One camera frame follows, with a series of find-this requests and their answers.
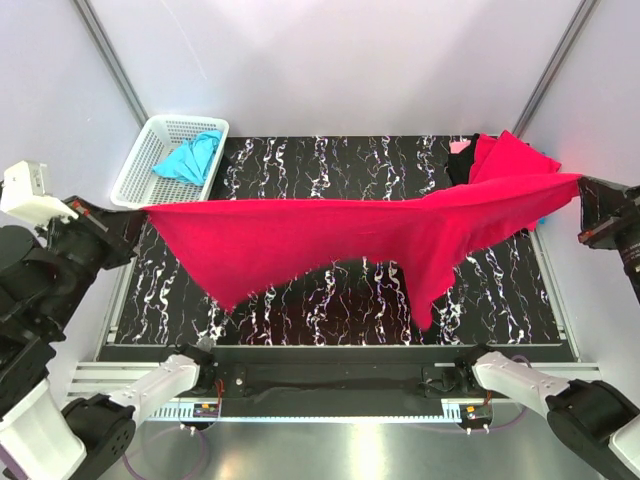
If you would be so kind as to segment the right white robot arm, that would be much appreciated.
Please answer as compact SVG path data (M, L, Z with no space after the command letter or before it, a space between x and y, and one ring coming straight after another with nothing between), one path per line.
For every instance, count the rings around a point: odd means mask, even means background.
M639 292L639 188L585 177L578 181L581 244L619 253ZM569 450L607 479L639 477L639 407L601 380L554 377L485 345L456 363L454 384L466 396L502 394L545 418Z

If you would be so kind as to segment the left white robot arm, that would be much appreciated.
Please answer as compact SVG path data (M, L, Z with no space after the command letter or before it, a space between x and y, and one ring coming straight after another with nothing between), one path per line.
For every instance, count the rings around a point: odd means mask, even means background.
M9 479L97 479L136 428L171 399L215 386L213 354L182 345L131 386L59 408L48 380L54 344L98 273L136 256L143 210L113 211L73 196L34 230L1 229L1 462Z

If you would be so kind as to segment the red polo shirt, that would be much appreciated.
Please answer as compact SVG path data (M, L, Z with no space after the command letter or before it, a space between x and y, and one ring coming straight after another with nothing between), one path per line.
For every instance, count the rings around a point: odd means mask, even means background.
M455 268L564 207L575 174L504 177L402 201L258 199L150 206L150 223L192 279L225 310L335 261L393 261L416 325Z

